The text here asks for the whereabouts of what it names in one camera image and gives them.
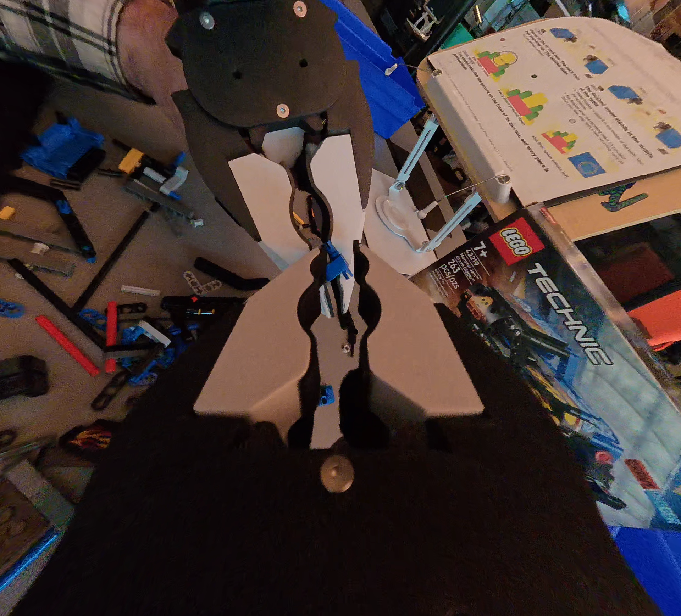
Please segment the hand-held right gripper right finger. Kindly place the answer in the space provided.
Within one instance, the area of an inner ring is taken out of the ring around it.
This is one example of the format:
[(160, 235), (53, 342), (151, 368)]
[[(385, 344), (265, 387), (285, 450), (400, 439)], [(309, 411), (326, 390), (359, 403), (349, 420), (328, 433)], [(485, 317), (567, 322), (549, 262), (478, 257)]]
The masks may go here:
[(483, 402), (430, 297), (376, 254), (357, 256), (357, 286), (366, 325), (357, 446), (386, 447), (404, 425), (481, 416)]

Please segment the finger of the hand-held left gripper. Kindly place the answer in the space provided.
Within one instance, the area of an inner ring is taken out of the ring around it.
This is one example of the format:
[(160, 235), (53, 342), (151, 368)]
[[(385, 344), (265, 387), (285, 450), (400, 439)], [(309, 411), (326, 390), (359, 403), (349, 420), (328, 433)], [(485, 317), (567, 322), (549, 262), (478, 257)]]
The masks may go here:
[(351, 137), (335, 135), (323, 140), (311, 157), (309, 173), (330, 214), (330, 242), (342, 254), (353, 255), (355, 242), (362, 238), (365, 211)]
[(311, 250), (294, 218), (292, 176), (282, 165), (260, 154), (229, 162), (229, 168), (258, 231), (258, 243), (284, 271)]

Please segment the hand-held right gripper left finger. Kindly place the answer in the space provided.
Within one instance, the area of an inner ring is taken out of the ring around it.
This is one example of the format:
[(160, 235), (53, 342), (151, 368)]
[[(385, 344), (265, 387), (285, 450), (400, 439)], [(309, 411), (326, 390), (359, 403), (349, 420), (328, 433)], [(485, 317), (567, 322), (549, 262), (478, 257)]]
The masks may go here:
[(271, 423), (294, 449), (311, 446), (321, 379), (312, 326), (321, 315), (328, 252), (315, 248), (245, 303), (195, 413)]

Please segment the grey desk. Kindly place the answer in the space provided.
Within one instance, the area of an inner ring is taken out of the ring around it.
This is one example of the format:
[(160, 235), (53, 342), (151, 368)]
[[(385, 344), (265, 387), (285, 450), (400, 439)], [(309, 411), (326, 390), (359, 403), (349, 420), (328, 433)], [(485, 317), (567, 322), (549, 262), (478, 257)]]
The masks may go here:
[[(97, 92), (88, 87), (56, 81), (36, 121), (43, 131), (55, 114), (77, 118), (83, 125), (106, 135), (105, 166), (114, 168), (124, 151), (111, 138), (130, 146), (140, 146), (155, 159), (168, 161), (184, 148), (178, 132), (156, 107)], [(146, 302), (149, 313), (159, 314), (160, 297), (134, 297), (121, 292), (123, 285), (158, 289), (162, 296), (192, 293), (183, 272), (192, 270), (196, 257), (204, 257), (244, 278), (273, 279), (278, 267), (261, 247), (219, 207), (193, 168), (181, 189), (183, 202), (204, 220), (200, 228), (183, 222), (170, 222), (162, 212), (154, 212), (130, 243), (114, 268), (89, 300), (91, 308), (103, 310), (110, 300), (120, 303)], [(73, 266), (71, 277), (38, 273), (69, 305), (81, 295), (113, 249), (134, 224), (146, 206), (120, 189), (121, 180), (92, 175), (77, 192), (65, 192), (81, 224), (95, 245), (98, 260), (90, 264), (81, 257), (55, 251), (50, 262)], [(125, 387), (106, 410), (91, 410), (91, 402), (107, 383), (104, 373), (90, 376), (35, 321), (39, 315), (50, 318), (91, 360), (101, 367), (101, 354), (60, 312), (1, 261), (1, 298), (24, 307), (18, 319), (1, 318), (1, 358), (33, 355), (43, 359), (49, 370), (49, 392), (37, 398), (24, 396), (1, 401), (1, 430), (13, 430), (13, 447), (46, 442), (75, 427), (88, 425), (99, 417), (120, 421), (127, 416), (126, 402), (141, 389)]]

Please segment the person's left hand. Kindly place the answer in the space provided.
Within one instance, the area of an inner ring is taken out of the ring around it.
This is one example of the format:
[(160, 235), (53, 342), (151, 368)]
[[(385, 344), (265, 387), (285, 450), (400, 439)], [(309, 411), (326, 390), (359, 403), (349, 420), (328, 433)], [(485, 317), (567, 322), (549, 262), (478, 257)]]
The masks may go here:
[(177, 19), (166, 0), (131, 0), (117, 25), (116, 45), (125, 80), (156, 105), (172, 110), (184, 88), (183, 68), (166, 45)]

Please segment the black angled toy beam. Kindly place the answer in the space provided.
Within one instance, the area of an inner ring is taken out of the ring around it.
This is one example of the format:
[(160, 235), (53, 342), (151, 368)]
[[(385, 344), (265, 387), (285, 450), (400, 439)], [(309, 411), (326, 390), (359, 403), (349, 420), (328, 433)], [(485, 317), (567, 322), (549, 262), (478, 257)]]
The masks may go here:
[(265, 277), (245, 278), (204, 257), (196, 257), (193, 262), (193, 268), (204, 275), (210, 276), (212, 280), (218, 280), (234, 291), (243, 293), (258, 291), (270, 282)]

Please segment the pile of loose toy parts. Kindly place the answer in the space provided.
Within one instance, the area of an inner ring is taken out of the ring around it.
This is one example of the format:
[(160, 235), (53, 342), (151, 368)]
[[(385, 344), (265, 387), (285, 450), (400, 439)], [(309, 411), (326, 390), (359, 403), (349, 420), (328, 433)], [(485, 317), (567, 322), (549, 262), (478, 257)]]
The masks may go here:
[[(117, 371), (128, 368), (134, 387), (153, 384), (204, 332), (244, 305), (236, 297), (168, 296), (159, 317), (149, 316), (142, 303), (118, 305)], [(78, 314), (106, 339), (106, 313), (83, 308)]]

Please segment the yellow black toy assembly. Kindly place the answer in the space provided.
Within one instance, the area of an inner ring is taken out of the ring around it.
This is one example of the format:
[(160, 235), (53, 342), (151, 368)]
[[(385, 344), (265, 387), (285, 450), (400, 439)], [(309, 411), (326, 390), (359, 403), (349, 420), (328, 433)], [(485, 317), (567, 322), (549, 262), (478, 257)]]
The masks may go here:
[(194, 229), (204, 225), (204, 220), (183, 202), (179, 194), (189, 176), (185, 159), (185, 152), (180, 152), (170, 163), (162, 163), (131, 148), (116, 168), (125, 178), (122, 189), (149, 203), (150, 209), (156, 210), (177, 235), (181, 225)]

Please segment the monster truck toy set box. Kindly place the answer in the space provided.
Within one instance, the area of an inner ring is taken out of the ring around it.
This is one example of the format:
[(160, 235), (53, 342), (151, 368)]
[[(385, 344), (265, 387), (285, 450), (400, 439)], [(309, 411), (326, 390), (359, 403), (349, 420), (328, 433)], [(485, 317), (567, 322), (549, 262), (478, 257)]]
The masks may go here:
[(411, 281), (523, 378), (607, 525), (680, 531), (680, 391), (547, 210), (510, 215)]

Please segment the short red toy axle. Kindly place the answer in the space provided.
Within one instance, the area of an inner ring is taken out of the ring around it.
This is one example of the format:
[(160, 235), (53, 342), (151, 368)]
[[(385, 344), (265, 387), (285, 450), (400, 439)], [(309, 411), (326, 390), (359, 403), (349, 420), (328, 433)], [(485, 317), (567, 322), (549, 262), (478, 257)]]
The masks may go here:
[[(107, 322), (106, 322), (106, 347), (115, 347), (118, 337), (118, 305), (115, 301), (107, 303)], [(105, 372), (114, 374), (116, 372), (116, 358), (107, 357), (105, 359)]]

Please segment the short black toy beam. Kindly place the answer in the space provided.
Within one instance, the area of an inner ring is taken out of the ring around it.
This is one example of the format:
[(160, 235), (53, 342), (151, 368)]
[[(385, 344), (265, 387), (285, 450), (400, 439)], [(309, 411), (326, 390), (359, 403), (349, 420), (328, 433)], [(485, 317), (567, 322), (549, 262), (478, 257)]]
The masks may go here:
[(90, 404), (91, 410), (101, 412), (110, 406), (115, 397), (120, 393), (124, 386), (128, 383), (131, 372), (128, 368), (118, 371), (107, 382), (107, 384), (100, 390), (97, 396)]

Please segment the short black toy axle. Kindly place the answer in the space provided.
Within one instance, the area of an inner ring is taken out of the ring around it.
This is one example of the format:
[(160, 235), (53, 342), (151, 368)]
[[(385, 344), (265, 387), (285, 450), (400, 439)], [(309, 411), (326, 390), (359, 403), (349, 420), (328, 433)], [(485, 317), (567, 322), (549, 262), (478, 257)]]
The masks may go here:
[(90, 283), (86, 286), (80, 297), (75, 301), (72, 306), (73, 313), (79, 313), (83, 308), (85, 308), (90, 299), (95, 295), (97, 290), (106, 280), (108, 274), (123, 256), (124, 252), (128, 249), (133, 239), (138, 235), (139, 231), (150, 218), (154, 210), (155, 207), (152, 206), (149, 210), (143, 211), (135, 220), (135, 222), (132, 224), (132, 227), (127, 231), (117, 246), (115, 246), (112, 253), (102, 264), (96, 275), (91, 279)]

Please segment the black panel flame sticker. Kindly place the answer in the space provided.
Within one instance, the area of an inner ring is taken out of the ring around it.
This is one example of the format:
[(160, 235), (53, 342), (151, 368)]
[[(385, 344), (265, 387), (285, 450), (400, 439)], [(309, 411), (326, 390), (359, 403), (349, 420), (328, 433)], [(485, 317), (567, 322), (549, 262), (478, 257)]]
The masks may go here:
[(98, 419), (88, 425), (77, 425), (58, 440), (59, 447), (70, 455), (96, 464), (107, 454), (121, 421)]

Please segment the black beam blue pins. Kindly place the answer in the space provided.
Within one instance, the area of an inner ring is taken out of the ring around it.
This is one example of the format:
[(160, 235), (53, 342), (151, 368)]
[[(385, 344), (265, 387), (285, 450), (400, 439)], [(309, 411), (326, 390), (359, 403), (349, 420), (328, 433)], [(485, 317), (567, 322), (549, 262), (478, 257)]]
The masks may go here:
[(72, 205), (61, 191), (51, 186), (39, 184), (30, 179), (2, 175), (1, 197), (9, 193), (34, 197), (54, 205), (56, 212), (75, 243), (76, 251), (80, 253), (88, 263), (96, 263), (97, 253), (95, 247), (81, 225)]

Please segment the blue toy scoop piece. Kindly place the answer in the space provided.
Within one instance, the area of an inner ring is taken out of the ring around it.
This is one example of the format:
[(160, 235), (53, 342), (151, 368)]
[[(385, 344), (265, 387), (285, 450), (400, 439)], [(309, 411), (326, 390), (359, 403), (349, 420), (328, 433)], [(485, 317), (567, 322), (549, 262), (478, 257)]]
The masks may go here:
[(61, 118), (35, 138), (20, 160), (59, 180), (80, 180), (81, 168), (98, 164), (90, 158), (103, 151), (104, 135), (83, 127), (77, 118)]

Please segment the long black toy axle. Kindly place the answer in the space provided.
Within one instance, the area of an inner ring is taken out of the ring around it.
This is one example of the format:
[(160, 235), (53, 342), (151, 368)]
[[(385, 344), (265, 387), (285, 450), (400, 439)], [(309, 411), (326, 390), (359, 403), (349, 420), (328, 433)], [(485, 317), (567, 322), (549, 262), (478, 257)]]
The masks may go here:
[(16, 274), (22, 276), (24, 280), (54, 309), (64, 316), (72, 325), (77, 328), (87, 339), (89, 339), (102, 353), (107, 348), (106, 339), (96, 330), (90, 323), (86, 322), (77, 313), (74, 313), (72, 308), (64, 302), (47, 284), (45, 284), (33, 271), (25, 266), (20, 260), (16, 258), (6, 259), (7, 264), (15, 271)]

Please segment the cardboard box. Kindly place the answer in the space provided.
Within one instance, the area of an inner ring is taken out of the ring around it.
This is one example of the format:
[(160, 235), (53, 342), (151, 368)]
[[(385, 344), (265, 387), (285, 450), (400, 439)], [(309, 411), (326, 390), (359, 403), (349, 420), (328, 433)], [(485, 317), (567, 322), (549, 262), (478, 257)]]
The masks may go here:
[(680, 212), (680, 169), (651, 175), (549, 206), (573, 242)]

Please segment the black toy frame block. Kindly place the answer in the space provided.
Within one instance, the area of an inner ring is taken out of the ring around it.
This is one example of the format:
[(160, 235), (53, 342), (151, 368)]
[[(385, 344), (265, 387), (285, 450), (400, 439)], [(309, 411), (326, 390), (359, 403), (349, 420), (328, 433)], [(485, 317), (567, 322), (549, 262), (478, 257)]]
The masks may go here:
[(47, 363), (31, 355), (1, 360), (1, 400), (26, 396), (35, 398), (49, 391)]

